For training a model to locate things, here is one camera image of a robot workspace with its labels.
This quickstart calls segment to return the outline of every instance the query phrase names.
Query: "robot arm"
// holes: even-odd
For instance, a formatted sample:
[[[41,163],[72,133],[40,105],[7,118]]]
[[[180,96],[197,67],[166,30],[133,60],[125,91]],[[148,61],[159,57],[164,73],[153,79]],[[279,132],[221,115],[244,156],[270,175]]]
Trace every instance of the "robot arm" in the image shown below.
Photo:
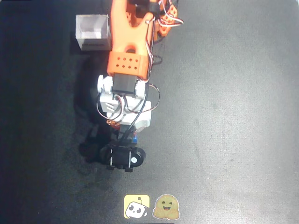
[[[143,163],[145,153],[136,147],[136,134],[150,126],[151,112],[159,103],[152,106],[147,100],[149,88],[160,97],[159,89],[149,83],[153,43],[158,34],[167,36],[181,24],[171,0],[113,0],[108,76],[98,78],[96,103],[98,113],[116,133],[100,150],[108,169],[132,172]]]

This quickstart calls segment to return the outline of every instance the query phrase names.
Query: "robot sticker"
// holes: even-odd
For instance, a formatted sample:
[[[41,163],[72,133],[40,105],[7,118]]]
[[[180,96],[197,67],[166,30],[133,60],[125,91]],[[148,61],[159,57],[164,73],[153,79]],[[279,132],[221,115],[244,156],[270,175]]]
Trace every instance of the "robot sticker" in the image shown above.
[[[126,195],[124,217],[129,219],[142,218],[148,215],[150,197],[148,195]]]
[[[179,219],[178,200],[173,195],[162,195],[156,200],[153,217],[158,219]]]

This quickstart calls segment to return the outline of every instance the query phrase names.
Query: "wire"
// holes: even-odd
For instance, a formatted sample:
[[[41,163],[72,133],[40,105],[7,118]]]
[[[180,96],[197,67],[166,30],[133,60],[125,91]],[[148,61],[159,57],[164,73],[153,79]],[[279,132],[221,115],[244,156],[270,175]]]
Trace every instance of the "wire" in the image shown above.
[[[159,19],[158,23],[161,27],[178,27],[178,26],[182,25],[182,23],[167,24],[167,21],[165,21],[163,19]]]
[[[177,22],[179,22],[179,23],[175,23],[175,24],[167,24],[167,23],[168,23],[167,21],[162,20],[162,19],[159,19],[158,22],[159,22],[160,26],[162,26],[162,27],[177,27],[177,26],[180,26],[180,25],[183,25],[183,24],[184,24],[184,21],[183,21],[182,19],[175,18],[173,15],[170,15],[170,14],[167,13],[163,0],[160,0],[160,1],[159,1],[159,5],[161,5],[161,4],[162,4],[162,6],[163,6],[163,10],[164,10],[165,14],[166,14],[167,16],[171,17],[174,21],[177,21]]]
[[[150,27],[150,22],[153,21],[153,28],[152,28],[152,40],[151,40],[151,48],[153,48],[153,45],[154,45],[154,32],[155,32],[155,20],[156,18],[153,17],[150,21],[146,21],[146,23],[148,24],[148,29],[147,29],[147,32],[146,32],[146,36],[145,36],[145,42],[146,42],[146,46],[148,46],[148,31],[149,31],[149,27]],[[149,54],[149,57],[151,58],[152,60],[152,63],[153,63],[153,56],[152,56],[152,51],[147,48],[148,50],[148,54]],[[150,78],[150,72],[151,72],[151,69],[152,69],[152,66],[148,66],[148,75],[147,75],[147,79]],[[141,109],[140,111],[138,112],[138,114],[136,115],[135,119],[133,120],[133,122],[131,123],[131,125],[129,126],[129,128],[125,131],[125,133],[123,134],[123,136],[121,137],[121,140],[119,141],[119,145],[121,145],[121,143],[128,138],[129,134],[130,134],[130,131],[132,130],[134,124],[136,123],[136,121],[138,120],[138,118],[140,117],[144,107],[145,107],[145,104],[146,104],[146,101],[148,99],[148,94],[149,94],[149,83],[148,83],[148,80],[147,82],[145,83],[145,97],[144,97],[144,102],[141,106]]]
[[[123,111],[124,111],[124,105],[121,101],[121,97],[119,95],[115,95],[115,97],[117,98],[118,100],[118,103],[119,103],[119,106],[121,106],[121,112],[115,117],[115,118],[108,118],[106,117],[105,115],[103,115],[100,110],[99,110],[99,104],[98,104],[98,101],[100,99],[100,94],[98,94],[98,97],[97,97],[97,111],[99,113],[99,115],[101,115],[103,118],[107,119],[107,120],[115,120],[117,118],[119,118],[122,114],[123,114]]]
[[[131,123],[130,127],[125,131],[125,133],[123,134],[121,140],[119,141],[119,145],[125,140],[128,138],[128,135],[130,134],[130,131],[131,129],[133,128],[134,124],[136,123],[137,119],[139,118],[139,116],[141,115],[144,107],[145,107],[145,103],[148,99],[148,94],[149,94],[149,84],[146,83],[145,84],[145,97],[144,97],[144,102],[143,102],[143,105],[140,109],[140,111],[138,112],[137,116],[135,117],[135,119],[133,120],[133,122]]]
[[[142,113],[144,113],[144,112],[148,112],[148,111],[153,111],[154,109],[156,109],[158,106],[159,106],[159,104],[160,104],[160,100],[161,100],[161,94],[160,94],[160,90],[155,86],[155,85],[153,85],[153,84],[149,84],[149,86],[150,87],[152,87],[152,88],[154,88],[157,92],[158,92],[158,94],[159,94],[159,100],[158,100],[158,102],[157,102],[157,104],[154,106],[154,107],[152,107],[152,108],[150,108],[150,109],[148,109],[148,110],[146,110],[146,111],[142,111]],[[130,110],[129,109],[129,106],[128,106],[128,99],[127,99],[127,97],[124,97],[124,99],[125,99],[125,103],[126,103],[126,105],[127,105],[127,110],[128,111],[130,111],[131,113],[139,113],[140,111],[132,111],[132,110]]]
[[[149,46],[148,33],[149,33],[150,22],[155,21],[155,19],[156,18],[153,17],[150,21],[145,21],[148,24],[148,28],[147,28],[146,36],[145,36],[145,46],[146,46],[146,50],[148,52],[149,60],[150,60],[149,68],[148,68],[147,80],[145,80],[145,82],[149,81],[151,69],[152,69],[152,67],[154,65],[154,56],[153,56],[152,50],[150,49],[150,46]],[[153,42],[153,39],[154,39],[154,33],[155,33],[155,22],[153,22],[152,42]]]

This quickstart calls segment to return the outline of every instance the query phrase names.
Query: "hugging face emoji sticker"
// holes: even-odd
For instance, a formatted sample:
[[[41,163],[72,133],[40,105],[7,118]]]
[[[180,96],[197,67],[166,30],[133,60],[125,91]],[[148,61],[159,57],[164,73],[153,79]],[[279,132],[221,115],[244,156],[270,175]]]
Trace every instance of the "hugging face emoji sticker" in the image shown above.
[[[179,218],[178,200],[173,195],[162,195],[156,200],[153,216],[158,219],[176,220]]]

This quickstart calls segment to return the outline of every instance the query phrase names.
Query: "orange bracket with holes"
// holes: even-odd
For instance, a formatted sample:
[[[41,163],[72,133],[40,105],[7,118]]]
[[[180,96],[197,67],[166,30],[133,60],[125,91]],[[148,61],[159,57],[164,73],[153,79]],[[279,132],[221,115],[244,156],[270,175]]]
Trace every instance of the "orange bracket with holes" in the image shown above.
[[[152,13],[146,13],[140,24],[134,15],[135,5],[128,0],[113,0],[111,8],[112,51],[109,55],[107,72],[134,75],[147,79],[149,59],[146,49],[146,34],[150,44],[152,39]]]
[[[175,8],[174,5],[171,5],[168,12],[167,12],[169,15],[172,15],[174,18],[177,18],[178,17],[178,11],[177,9]],[[166,21],[167,24],[174,24],[175,21],[169,17],[168,15],[164,15],[161,17],[162,20]],[[171,30],[171,27],[160,27],[159,29],[159,33],[161,36],[165,37],[168,35],[169,31]]]

